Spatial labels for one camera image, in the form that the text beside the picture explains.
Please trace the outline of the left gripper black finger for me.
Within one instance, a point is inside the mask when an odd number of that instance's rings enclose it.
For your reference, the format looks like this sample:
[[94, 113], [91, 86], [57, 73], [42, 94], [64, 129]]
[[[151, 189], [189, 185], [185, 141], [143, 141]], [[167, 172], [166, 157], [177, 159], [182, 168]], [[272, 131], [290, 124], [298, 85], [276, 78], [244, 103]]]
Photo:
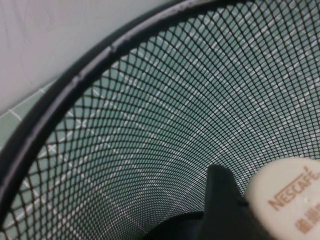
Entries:
[[233, 173], [224, 166], [207, 169], [203, 218], [198, 240], [264, 240], [266, 233], [249, 213]]

